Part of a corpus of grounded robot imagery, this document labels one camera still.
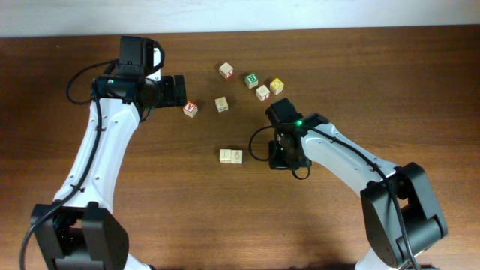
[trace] wooden table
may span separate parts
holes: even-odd
[[[162,269],[287,269],[354,263],[368,249],[359,198],[325,168],[307,181],[248,155],[264,111],[288,97],[320,113],[381,158],[428,173],[449,235],[418,257],[442,269],[480,266],[480,26],[351,28],[144,35],[166,51],[163,74],[184,74],[195,118],[155,110],[139,126],[116,185],[115,216],[130,252]],[[68,175],[89,117],[65,86],[87,65],[114,59],[119,36],[0,40],[0,269],[17,269],[35,203]],[[229,62],[226,81],[218,65]],[[86,98],[88,72],[72,87]],[[242,75],[275,77],[266,102]],[[215,98],[225,96],[226,112]],[[271,133],[254,150],[266,155]],[[218,150],[244,150],[220,164]],[[28,269],[44,269],[33,239]]]

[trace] black cable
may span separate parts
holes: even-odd
[[[105,68],[103,74],[110,75],[112,71],[115,69],[115,65],[119,62],[118,59],[112,60],[108,67]]]
[[[25,270],[25,253],[26,253],[27,244],[29,243],[29,239],[30,239],[30,237],[32,237],[32,234],[48,218],[52,217],[52,215],[54,215],[65,203],[67,203],[71,198],[73,198],[77,194],[77,192],[82,187],[83,182],[86,180],[87,175],[89,174],[90,167],[92,166],[93,160],[95,158],[95,153],[97,152],[98,144],[100,142],[101,130],[102,130],[102,117],[101,117],[102,113],[101,113],[101,108],[100,108],[100,98],[98,97],[98,93],[96,92],[95,84],[92,86],[92,91],[91,92],[94,95],[94,101],[95,101],[95,104],[97,105],[98,125],[97,125],[97,134],[95,136],[95,141],[93,143],[93,147],[91,148],[90,157],[88,158],[87,164],[85,166],[85,170],[83,171],[83,174],[80,177],[80,180],[78,181],[78,184],[76,186],[73,186],[73,190],[70,192],[70,194],[68,194],[68,196],[66,196],[62,201],[57,202],[55,205],[53,205],[52,208],[50,209],[50,211],[48,211],[48,213],[46,213],[42,217],[38,218],[31,225],[30,229],[28,229],[27,233],[25,234],[25,238],[23,239],[22,247],[20,248],[20,257],[19,257],[20,270]]]
[[[140,123],[143,123],[143,122],[149,120],[149,117],[150,117],[150,114],[152,113],[152,111],[153,111],[153,108],[149,109],[148,112],[147,112],[147,116],[145,116],[144,118],[142,118],[142,119],[140,120]]]
[[[71,103],[77,104],[77,105],[89,104],[90,101],[92,101],[91,98],[88,99],[88,100],[85,100],[85,101],[76,101],[76,100],[74,100],[74,99],[72,99],[72,98],[70,97],[70,87],[72,86],[72,83],[74,83],[74,81],[75,81],[80,75],[82,75],[84,72],[86,72],[86,71],[88,71],[88,70],[90,70],[90,69],[92,69],[92,68],[96,68],[96,67],[100,67],[100,66],[102,66],[102,65],[110,64],[110,66],[107,67],[107,69],[104,71],[104,73],[105,73],[105,72],[108,72],[108,71],[110,70],[110,67],[111,67],[112,65],[114,65],[117,61],[118,61],[118,59],[113,59],[113,60],[104,61],[104,62],[101,62],[101,63],[98,63],[98,64],[93,64],[93,65],[91,65],[91,66],[88,66],[88,67],[83,68],[81,71],[79,71],[79,72],[77,72],[75,75],[73,75],[73,77],[72,77],[72,78],[70,79],[70,81],[68,82],[68,84],[67,84],[67,89],[66,89],[66,91],[65,91],[66,94],[67,94],[68,100],[69,100]]]
[[[260,133],[260,131],[264,131],[265,129],[269,129],[269,128],[273,128],[273,126],[268,126],[268,127],[262,127],[260,128],[259,130],[257,130],[253,135],[252,137],[250,138],[250,142],[248,143],[248,151],[250,152],[250,155],[252,156],[252,158],[255,158],[256,160],[258,161],[270,161],[272,158],[275,157],[275,155],[277,154],[277,143],[275,143],[275,146],[274,146],[274,149],[273,149],[273,152],[271,153],[270,157],[266,158],[266,159],[262,159],[262,158],[258,158],[254,155],[254,153],[252,152],[252,142],[254,141],[254,138],[255,136]],[[274,132],[274,141],[277,142],[277,130],[275,129],[275,132]]]
[[[305,176],[304,178],[300,178],[300,177],[297,175],[297,173],[296,173],[294,170],[292,170],[293,177],[295,177],[295,178],[298,179],[298,180],[305,180],[305,179],[309,178],[309,177],[310,177],[310,173],[312,172],[312,167],[311,167],[311,166],[308,166],[307,168],[308,168],[308,174],[307,174],[307,176]]]
[[[283,124],[283,125],[289,125],[289,126],[295,127],[294,124]],[[372,162],[370,159],[368,159],[368,157],[366,157],[364,154],[362,154],[359,150],[357,150],[356,148],[354,148],[353,146],[351,146],[351,145],[349,145],[345,142],[342,142],[341,140],[337,139],[337,137],[330,136],[327,133],[322,132],[320,130],[317,130],[314,127],[301,126],[300,128],[304,128],[304,129],[307,129],[309,131],[313,131],[315,133],[318,133],[318,134],[324,136],[325,138],[331,140],[333,143],[338,143],[339,145],[341,145],[341,146],[349,149],[350,151],[356,153],[361,159],[363,159],[365,162],[367,162],[367,164],[370,167],[372,167],[372,169],[374,171],[376,171],[380,175],[382,180],[385,181],[385,183],[386,183],[388,195],[391,197],[391,200],[393,201],[393,204],[394,204],[394,207],[395,207],[395,211],[397,212],[398,223],[400,224],[400,230],[402,232],[403,241],[405,242],[406,252],[408,254],[410,262],[412,263],[412,267],[415,270],[421,270],[422,268],[420,267],[420,265],[415,260],[415,256],[413,255],[413,252],[412,252],[412,247],[410,245],[410,241],[409,241],[408,236],[407,236],[407,229],[405,228],[404,217],[402,216],[401,209],[400,209],[400,204],[398,203],[397,198],[395,196],[395,193],[393,191],[392,182],[388,181],[387,177],[382,172],[382,170],[380,170],[378,165],[375,164],[374,162]]]

